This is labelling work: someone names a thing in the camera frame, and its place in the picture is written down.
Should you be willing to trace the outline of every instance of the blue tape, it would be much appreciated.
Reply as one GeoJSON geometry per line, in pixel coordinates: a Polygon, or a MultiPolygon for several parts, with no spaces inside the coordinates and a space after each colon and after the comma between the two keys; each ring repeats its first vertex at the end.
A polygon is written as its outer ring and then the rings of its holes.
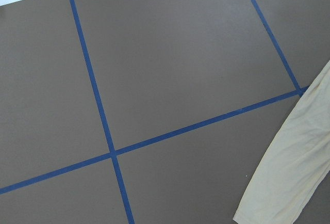
{"type": "Polygon", "coordinates": [[[281,50],[281,47],[279,46],[279,44],[277,42],[277,39],[275,38],[275,36],[274,36],[274,34],[273,34],[270,26],[268,25],[268,22],[267,22],[266,18],[263,16],[263,14],[262,14],[262,12],[260,10],[260,7],[259,7],[257,1],[256,0],[251,0],[251,2],[252,2],[252,5],[254,6],[254,8],[256,9],[256,11],[257,11],[257,13],[258,13],[258,15],[259,15],[262,23],[263,23],[263,25],[264,25],[264,27],[265,27],[268,35],[269,35],[269,37],[270,37],[270,39],[271,39],[271,41],[272,41],[272,43],[273,43],[273,45],[274,45],[274,47],[275,47],[275,49],[276,49],[279,57],[280,57],[283,65],[284,65],[285,69],[287,70],[287,72],[288,72],[288,74],[289,74],[289,76],[291,78],[291,81],[292,81],[294,87],[298,91],[298,95],[299,96],[302,96],[303,95],[303,92],[301,91],[301,88],[300,88],[300,86],[298,84],[298,81],[296,80],[296,78],[295,78],[295,76],[294,76],[294,74],[293,74],[293,72],[292,72],[292,70],[291,70],[291,68],[289,66],[288,61],[285,58],[285,55],[284,55],[283,51],[281,50]]]}
{"type": "Polygon", "coordinates": [[[104,133],[105,133],[105,136],[106,136],[106,139],[107,139],[108,148],[109,148],[110,153],[112,154],[112,163],[113,163],[114,171],[116,173],[117,182],[118,182],[118,186],[119,186],[120,193],[121,193],[121,196],[122,196],[122,200],[123,200],[123,203],[124,203],[128,223],[129,224],[134,224],[135,223],[134,218],[133,218],[132,211],[131,211],[131,208],[130,208],[130,204],[129,204],[128,196],[127,196],[127,193],[126,193],[126,188],[125,188],[125,185],[124,185],[123,177],[122,177],[122,174],[121,174],[121,171],[120,171],[118,159],[117,159],[116,154],[115,154],[116,151],[114,149],[113,141],[112,141],[112,138],[111,138],[109,124],[108,124],[107,118],[105,116],[105,112],[104,112],[102,101],[101,101],[101,96],[100,96],[100,93],[99,93],[98,88],[97,88],[96,79],[95,79],[95,76],[94,76],[92,63],[91,63],[90,58],[89,58],[89,54],[88,54],[88,50],[87,50],[83,30],[81,28],[81,24],[80,24],[78,12],[77,12],[76,4],[75,4],[74,0],[70,0],[70,4],[71,4],[71,9],[72,9],[74,21],[75,21],[75,24],[76,24],[76,27],[77,27],[82,52],[84,54],[86,67],[87,67],[88,74],[89,74],[89,79],[90,79],[91,84],[92,84],[92,88],[93,88],[93,92],[94,92],[98,112],[100,114],[100,118],[101,118],[101,121],[102,121],[102,126],[103,126],[104,133]]]}
{"type": "Polygon", "coordinates": [[[151,138],[151,139],[148,139],[148,140],[130,145],[128,147],[118,149],[117,150],[117,155],[127,153],[129,151],[133,151],[135,149],[142,148],[142,147],[148,146],[150,144],[154,144],[156,142],[159,142],[159,141],[162,141],[162,140],[165,140],[165,139],[177,136],[177,135],[181,135],[183,133],[186,133],[186,132],[189,132],[189,131],[192,131],[192,130],[199,129],[200,127],[204,127],[204,126],[210,125],[212,123],[219,122],[219,121],[228,119],[230,117],[234,117],[234,116],[237,116],[239,114],[243,114],[243,113],[248,112],[248,111],[252,111],[254,109],[257,109],[257,108],[260,108],[260,107],[278,102],[280,100],[290,98],[290,97],[295,96],[297,94],[299,94],[299,92],[297,90],[295,90],[295,91],[285,93],[283,95],[280,95],[280,96],[277,96],[277,97],[274,97],[274,98],[271,98],[271,99],[268,99],[268,100],[265,100],[265,101],[262,101],[262,102],[259,102],[259,103],[256,103],[256,104],[249,105],[249,106],[244,107],[242,109],[237,109],[237,110],[231,111],[229,113],[226,113],[226,114],[223,114],[223,115],[220,115],[220,116],[217,116],[217,117],[213,117],[211,119],[207,119],[205,121],[195,123],[193,125],[183,127],[181,129],[178,129],[178,130],[175,130],[175,131],[171,131],[169,133],[166,133],[166,134],[163,134],[163,135],[160,135],[160,136],[157,136],[157,137],[154,137],[154,138],[151,138]]]}
{"type": "Polygon", "coordinates": [[[74,164],[74,165],[70,165],[70,166],[63,167],[61,169],[55,170],[55,171],[45,173],[45,174],[37,176],[35,178],[31,178],[31,179],[24,180],[24,181],[21,181],[21,182],[16,183],[16,184],[6,186],[4,188],[0,188],[0,195],[4,194],[4,193],[7,193],[7,192],[10,192],[10,191],[13,191],[13,190],[16,190],[16,189],[19,189],[19,188],[22,188],[22,187],[25,187],[25,186],[28,186],[28,185],[31,185],[31,184],[38,183],[38,182],[46,180],[46,179],[53,178],[55,176],[59,176],[61,174],[67,173],[69,171],[77,170],[79,168],[89,166],[89,165],[95,164],[95,163],[100,162],[100,161],[104,161],[105,159],[108,159],[108,158],[111,158],[110,153],[106,153],[106,154],[103,154],[103,155],[100,155],[100,156],[97,156],[97,157],[94,157],[94,158],[90,158],[86,161],[82,161],[82,162],[79,162],[79,163],[74,164]]]}

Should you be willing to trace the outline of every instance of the cream fabric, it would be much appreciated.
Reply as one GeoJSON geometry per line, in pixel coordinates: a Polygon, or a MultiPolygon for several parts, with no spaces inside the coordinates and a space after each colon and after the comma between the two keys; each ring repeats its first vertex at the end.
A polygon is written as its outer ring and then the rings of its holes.
{"type": "Polygon", "coordinates": [[[330,62],[264,154],[233,220],[292,224],[330,169],[330,62]]]}

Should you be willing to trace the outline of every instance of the blue grid line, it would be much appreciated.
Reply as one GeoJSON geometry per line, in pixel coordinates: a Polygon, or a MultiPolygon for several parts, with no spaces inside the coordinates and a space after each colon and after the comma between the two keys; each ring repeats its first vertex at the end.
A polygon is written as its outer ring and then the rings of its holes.
{"type": "MultiPolygon", "coordinates": [[[[302,91],[305,92],[307,90],[307,88],[308,88],[308,86],[302,88],[302,91]]],[[[116,157],[117,155],[121,155],[121,154],[130,152],[130,151],[133,151],[135,149],[142,148],[142,147],[145,147],[147,145],[154,144],[156,142],[159,142],[159,141],[162,141],[162,140],[165,140],[165,139],[168,139],[168,138],[171,138],[171,137],[189,132],[191,130],[198,129],[200,127],[204,127],[204,126],[207,126],[207,125],[210,125],[210,124],[228,119],[230,117],[234,117],[234,116],[243,114],[245,112],[252,111],[254,109],[264,107],[264,106],[269,105],[269,104],[276,103],[276,102],[279,102],[279,101],[287,99],[287,98],[291,98],[295,95],[298,95],[296,90],[285,93],[285,94],[282,94],[282,95],[279,95],[277,97],[274,97],[274,98],[271,98],[271,99],[268,99],[268,100],[265,100],[265,101],[262,101],[262,102],[259,102],[259,103],[256,103],[256,104],[253,104],[253,105],[246,106],[244,108],[241,108],[241,109],[238,109],[238,110],[235,110],[235,111],[231,111],[229,113],[226,113],[226,114],[223,114],[223,115],[211,118],[211,119],[207,119],[205,121],[193,124],[191,126],[184,127],[182,129],[166,133],[164,135],[160,135],[160,136],[157,136],[157,137],[139,142],[139,143],[134,144],[134,145],[130,145],[130,146],[118,149],[118,150],[115,151],[115,153],[106,153],[106,154],[88,159],[86,161],[76,163],[76,164],[71,165],[71,166],[63,167],[61,169],[48,172],[46,174],[37,176],[35,178],[31,178],[31,179],[24,180],[24,181],[16,183],[16,184],[6,186],[4,188],[0,188],[0,195],[4,194],[4,193],[7,193],[7,192],[10,192],[10,191],[13,191],[13,190],[16,190],[16,189],[19,189],[19,188],[22,188],[22,187],[25,187],[25,186],[28,186],[28,185],[31,185],[31,184],[34,184],[34,183],[38,183],[40,181],[47,180],[47,179],[55,177],[57,175],[61,175],[61,174],[64,174],[64,173],[67,173],[67,172],[70,172],[70,171],[73,171],[73,170],[76,170],[76,169],[79,169],[79,168],[82,168],[82,167],[85,167],[85,166],[88,166],[88,165],[98,163],[98,162],[103,161],[103,160],[108,159],[108,158],[116,157]]]]}
{"type": "Polygon", "coordinates": [[[265,16],[262,14],[261,9],[260,9],[257,1],[256,0],[251,0],[251,2],[252,2],[252,5],[254,6],[254,8],[256,9],[256,11],[257,11],[257,13],[258,13],[258,15],[259,15],[262,23],[263,23],[263,25],[264,25],[264,27],[265,27],[268,35],[269,35],[269,37],[270,37],[270,39],[271,39],[271,41],[272,41],[272,43],[273,43],[273,45],[274,45],[274,47],[275,47],[275,49],[276,49],[279,57],[280,57],[283,65],[284,65],[285,69],[287,70],[287,72],[288,72],[288,74],[289,74],[289,76],[291,78],[291,81],[292,81],[295,89],[298,91],[299,96],[302,96],[303,95],[303,92],[302,92],[302,90],[301,90],[301,88],[300,88],[300,86],[298,84],[298,81],[296,80],[296,78],[295,78],[295,76],[294,76],[294,74],[293,74],[293,72],[292,72],[292,70],[291,70],[291,68],[289,66],[289,63],[288,63],[287,59],[285,58],[285,55],[284,55],[281,47],[279,46],[279,44],[277,42],[277,39],[275,38],[275,36],[274,36],[274,34],[273,34],[273,32],[272,32],[272,30],[271,30],[271,28],[270,28],[270,26],[269,26],[266,18],[265,18],[265,16]]]}
{"type": "Polygon", "coordinates": [[[118,159],[117,159],[116,154],[115,154],[115,149],[114,149],[113,141],[112,141],[112,138],[111,138],[109,124],[108,124],[108,121],[107,121],[107,118],[106,118],[106,115],[105,115],[105,112],[104,112],[104,109],[103,109],[101,96],[100,96],[100,93],[99,93],[98,88],[97,88],[96,79],[95,79],[95,76],[94,76],[92,63],[91,63],[90,58],[89,58],[89,54],[88,54],[88,50],[87,50],[87,46],[86,46],[86,42],[85,42],[85,38],[84,38],[84,33],[83,33],[82,28],[81,28],[77,7],[76,7],[76,4],[75,4],[74,0],[70,0],[70,4],[71,4],[72,14],[73,14],[74,21],[75,21],[75,24],[76,24],[76,28],[77,28],[77,32],[78,32],[78,36],[79,36],[79,40],[80,40],[80,44],[81,44],[81,48],[82,48],[82,52],[84,54],[84,58],[85,58],[86,67],[87,67],[87,70],[88,70],[90,82],[91,82],[91,85],[92,85],[92,88],[93,88],[93,92],[94,92],[98,112],[100,114],[103,130],[104,130],[106,140],[107,140],[107,143],[108,143],[108,148],[109,148],[110,153],[113,153],[112,156],[111,156],[112,164],[113,164],[114,171],[116,173],[115,175],[117,177],[117,182],[118,182],[121,197],[122,197],[122,200],[123,200],[123,203],[124,203],[128,223],[129,224],[134,224],[135,222],[134,222],[133,214],[132,214],[132,211],[131,211],[131,208],[130,208],[130,204],[129,204],[128,196],[127,196],[127,193],[126,193],[126,188],[125,188],[123,176],[122,176],[122,173],[120,171],[118,159]]]}

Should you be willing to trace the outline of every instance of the gray floor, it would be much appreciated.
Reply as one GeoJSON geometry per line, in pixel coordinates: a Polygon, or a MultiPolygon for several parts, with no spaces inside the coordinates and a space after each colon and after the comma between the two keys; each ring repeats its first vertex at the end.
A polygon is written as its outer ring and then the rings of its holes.
{"type": "MultiPolygon", "coordinates": [[[[330,59],[329,0],[257,2],[308,86],[330,59]]],[[[250,0],[75,3],[116,150],[295,91],[250,0]]],[[[0,219],[128,223],[109,157],[62,174],[109,153],[69,0],[2,6],[0,34],[0,219]]],[[[299,96],[281,99],[119,155],[135,223],[235,223],[299,96]]],[[[295,223],[328,223],[329,195],[326,177],[295,223]]]]}

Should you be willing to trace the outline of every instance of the beige cloth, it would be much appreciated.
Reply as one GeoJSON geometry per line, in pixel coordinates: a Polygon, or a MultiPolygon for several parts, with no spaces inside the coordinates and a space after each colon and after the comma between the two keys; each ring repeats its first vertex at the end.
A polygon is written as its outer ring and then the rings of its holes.
{"type": "Polygon", "coordinates": [[[292,224],[330,170],[330,62],[264,154],[233,220],[292,224]]]}

